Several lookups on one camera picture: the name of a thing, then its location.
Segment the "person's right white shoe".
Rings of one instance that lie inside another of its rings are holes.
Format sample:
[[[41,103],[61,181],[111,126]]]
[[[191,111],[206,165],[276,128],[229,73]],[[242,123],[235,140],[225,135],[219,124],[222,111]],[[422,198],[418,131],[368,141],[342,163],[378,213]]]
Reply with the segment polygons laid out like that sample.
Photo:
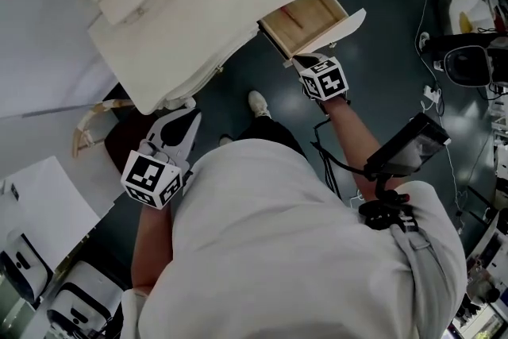
[[[248,93],[248,105],[254,117],[269,117],[271,118],[268,109],[267,101],[264,96],[258,91],[250,91]]]

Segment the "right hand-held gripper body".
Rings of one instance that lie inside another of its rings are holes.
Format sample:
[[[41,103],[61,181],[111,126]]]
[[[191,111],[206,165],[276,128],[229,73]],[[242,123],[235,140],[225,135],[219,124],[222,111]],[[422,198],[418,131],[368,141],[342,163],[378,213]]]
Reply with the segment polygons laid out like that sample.
[[[349,89],[342,66],[336,57],[329,57],[298,74],[306,93],[319,102],[335,98]]]

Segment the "person's white shirt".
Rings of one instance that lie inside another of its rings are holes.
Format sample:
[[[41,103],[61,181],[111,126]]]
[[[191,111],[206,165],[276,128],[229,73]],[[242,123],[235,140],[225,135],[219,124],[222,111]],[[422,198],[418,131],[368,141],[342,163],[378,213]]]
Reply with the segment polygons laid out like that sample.
[[[366,226],[294,150],[249,139],[192,168],[173,259],[126,291],[121,339],[441,339],[467,286],[434,188],[411,181],[421,230]]]

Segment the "wooden chair with brown seat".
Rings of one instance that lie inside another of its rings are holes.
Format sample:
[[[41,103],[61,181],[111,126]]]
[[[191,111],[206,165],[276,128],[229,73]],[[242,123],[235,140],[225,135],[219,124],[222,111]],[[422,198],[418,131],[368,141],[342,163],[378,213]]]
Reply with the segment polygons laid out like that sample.
[[[94,117],[110,110],[125,110],[127,108],[130,108],[130,111],[110,130],[105,138],[95,140],[91,136],[88,126]],[[71,155],[76,159],[82,150],[103,144],[115,167],[122,173],[130,152],[138,149],[141,140],[146,137],[158,118],[156,114],[144,115],[140,113],[130,99],[110,99],[97,103],[87,111],[76,126],[72,136]]]

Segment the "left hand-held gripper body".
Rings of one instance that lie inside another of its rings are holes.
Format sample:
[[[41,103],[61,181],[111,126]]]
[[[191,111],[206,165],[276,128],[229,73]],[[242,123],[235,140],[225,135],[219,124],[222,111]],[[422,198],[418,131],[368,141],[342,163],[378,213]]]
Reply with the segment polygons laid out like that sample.
[[[130,198],[163,209],[186,186],[191,176],[188,157],[194,129],[165,125],[152,128],[129,158],[121,184]]]

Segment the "large white wooden drawer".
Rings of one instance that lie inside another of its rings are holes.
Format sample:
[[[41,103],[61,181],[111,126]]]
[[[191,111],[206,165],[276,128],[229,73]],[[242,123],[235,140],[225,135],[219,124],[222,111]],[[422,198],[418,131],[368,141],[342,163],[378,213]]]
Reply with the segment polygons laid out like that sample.
[[[300,29],[280,11],[287,6],[303,23]],[[298,54],[332,48],[364,23],[367,12],[361,8],[349,13],[338,0],[264,0],[257,14],[257,32],[265,37],[283,58],[283,66],[292,66]]]

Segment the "white cabinet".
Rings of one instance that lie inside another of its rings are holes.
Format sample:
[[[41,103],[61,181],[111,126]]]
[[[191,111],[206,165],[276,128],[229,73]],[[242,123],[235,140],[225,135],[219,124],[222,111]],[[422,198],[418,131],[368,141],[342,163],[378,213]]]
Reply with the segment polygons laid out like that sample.
[[[0,117],[103,99],[116,77],[93,45],[91,0],[0,0]]]

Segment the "white flat board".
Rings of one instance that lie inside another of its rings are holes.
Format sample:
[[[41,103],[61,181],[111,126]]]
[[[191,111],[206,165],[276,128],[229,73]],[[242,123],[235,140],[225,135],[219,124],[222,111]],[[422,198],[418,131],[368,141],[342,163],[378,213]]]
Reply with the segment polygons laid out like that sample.
[[[113,205],[81,193],[54,156],[32,164],[0,179],[0,252],[25,236],[54,271]]]

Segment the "person's right forearm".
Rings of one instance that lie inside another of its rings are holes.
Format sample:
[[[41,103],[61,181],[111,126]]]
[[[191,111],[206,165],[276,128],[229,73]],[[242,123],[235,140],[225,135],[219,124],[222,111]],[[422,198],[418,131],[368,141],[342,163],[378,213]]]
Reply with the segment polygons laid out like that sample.
[[[342,97],[325,101],[323,105],[331,119],[347,164],[363,170],[368,158],[379,150],[379,142]]]

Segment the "person's left forearm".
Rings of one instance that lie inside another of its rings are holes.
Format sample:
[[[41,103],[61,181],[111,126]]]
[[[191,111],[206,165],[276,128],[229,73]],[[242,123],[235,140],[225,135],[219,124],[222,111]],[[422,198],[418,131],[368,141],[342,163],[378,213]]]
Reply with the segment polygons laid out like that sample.
[[[144,206],[140,213],[131,265],[133,289],[149,295],[173,259],[170,206]]]

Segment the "white equipment rack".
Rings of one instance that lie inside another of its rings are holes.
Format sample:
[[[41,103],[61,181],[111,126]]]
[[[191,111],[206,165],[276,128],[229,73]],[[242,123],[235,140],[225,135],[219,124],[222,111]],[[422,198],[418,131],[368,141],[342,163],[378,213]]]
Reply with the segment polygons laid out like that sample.
[[[496,214],[468,257],[467,296],[474,306],[465,339],[508,339],[508,209]]]

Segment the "person's black trousers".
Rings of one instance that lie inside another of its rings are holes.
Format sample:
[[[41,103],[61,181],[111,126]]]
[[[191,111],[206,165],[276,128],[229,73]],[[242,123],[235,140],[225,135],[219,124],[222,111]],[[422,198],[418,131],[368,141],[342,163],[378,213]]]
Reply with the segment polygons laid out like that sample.
[[[268,116],[253,118],[250,126],[240,134],[237,141],[247,139],[260,139],[282,144],[306,158],[305,153],[291,131]]]

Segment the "white cushion with yellow patch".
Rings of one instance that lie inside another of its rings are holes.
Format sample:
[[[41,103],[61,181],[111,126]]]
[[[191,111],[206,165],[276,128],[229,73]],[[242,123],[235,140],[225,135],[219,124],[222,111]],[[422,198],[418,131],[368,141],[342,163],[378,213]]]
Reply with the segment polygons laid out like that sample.
[[[448,6],[449,32],[454,35],[482,33],[495,29],[491,7],[485,0],[451,0]]]

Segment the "black monitor screen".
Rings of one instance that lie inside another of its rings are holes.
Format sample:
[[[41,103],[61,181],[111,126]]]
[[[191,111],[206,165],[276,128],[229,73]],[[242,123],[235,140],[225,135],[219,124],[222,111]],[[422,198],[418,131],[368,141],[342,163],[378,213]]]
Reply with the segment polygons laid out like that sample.
[[[412,175],[450,142],[444,128],[426,114],[418,113],[367,159],[364,171],[375,178]]]

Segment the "white robot with black trim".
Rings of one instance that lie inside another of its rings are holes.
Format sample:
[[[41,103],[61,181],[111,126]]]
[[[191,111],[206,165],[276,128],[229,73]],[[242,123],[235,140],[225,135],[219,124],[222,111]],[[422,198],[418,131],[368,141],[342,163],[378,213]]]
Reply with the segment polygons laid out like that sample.
[[[47,310],[57,339],[110,339],[119,328],[114,317],[123,290],[108,276],[79,261],[63,280]]]

